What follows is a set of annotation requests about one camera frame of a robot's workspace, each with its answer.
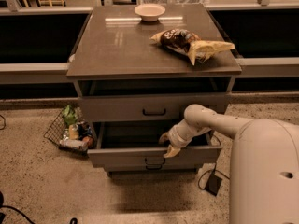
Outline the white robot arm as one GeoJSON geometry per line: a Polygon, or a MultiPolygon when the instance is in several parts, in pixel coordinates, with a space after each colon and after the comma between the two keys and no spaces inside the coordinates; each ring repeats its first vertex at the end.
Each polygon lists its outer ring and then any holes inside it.
{"type": "Polygon", "coordinates": [[[189,105],[183,120],[161,135],[161,143],[170,143],[164,155],[176,156],[211,130],[233,140],[229,223],[299,224],[299,126],[189,105]]]}

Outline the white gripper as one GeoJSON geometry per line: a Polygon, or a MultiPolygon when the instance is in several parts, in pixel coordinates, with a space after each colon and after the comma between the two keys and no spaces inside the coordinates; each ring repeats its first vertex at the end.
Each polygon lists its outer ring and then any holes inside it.
{"type": "Polygon", "coordinates": [[[168,133],[163,133],[160,136],[158,143],[164,144],[168,140],[171,145],[168,146],[167,151],[164,154],[165,158],[175,157],[177,154],[179,154],[181,148],[184,148],[188,145],[188,142],[179,135],[176,126],[173,126],[168,133]]]}

